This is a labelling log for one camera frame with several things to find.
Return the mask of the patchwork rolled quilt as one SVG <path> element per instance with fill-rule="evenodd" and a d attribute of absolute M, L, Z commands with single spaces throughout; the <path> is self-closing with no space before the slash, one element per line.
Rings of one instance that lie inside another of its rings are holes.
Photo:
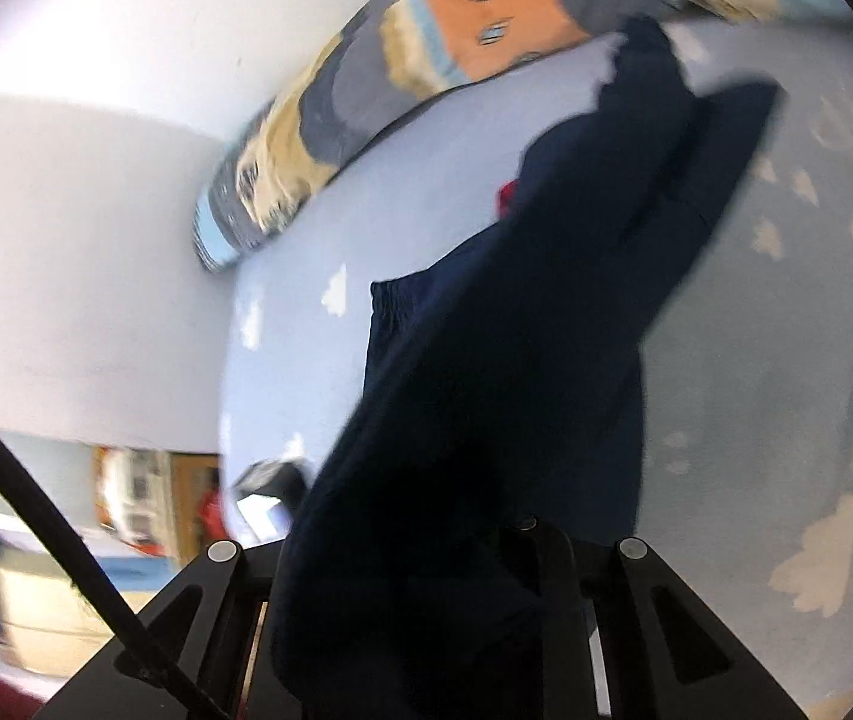
<path fill-rule="evenodd" d="M 433 99 L 615 31 L 632 15 L 849 23 L 846 0 L 368 0 L 249 121 L 197 200 L 221 271 L 280 234 L 376 138 Z"/>

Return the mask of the navy blue garment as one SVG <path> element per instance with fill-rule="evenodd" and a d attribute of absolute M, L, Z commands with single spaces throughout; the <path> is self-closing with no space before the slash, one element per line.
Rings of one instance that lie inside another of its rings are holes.
<path fill-rule="evenodd" d="M 308 718 L 558 718 L 593 702 L 548 489 L 638 415 L 639 347 L 781 89 L 689 88 L 656 21 L 522 155 L 508 215 L 368 382 L 283 546 L 272 667 Z"/>

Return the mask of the light blue cloud bedsheet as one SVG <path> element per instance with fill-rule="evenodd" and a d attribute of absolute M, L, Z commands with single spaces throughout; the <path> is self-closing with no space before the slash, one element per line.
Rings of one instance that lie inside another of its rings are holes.
<path fill-rule="evenodd" d="M 644 346 L 638 530 L 813 718 L 853 707 L 853 26 L 669 31 L 698 91 L 785 97 Z M 491 223 L 525 145 L 593 104 L 610 39 L 429 106 L 236 271 L 223 475 L 319 465 L 362 390 L 370 288 Z"/>

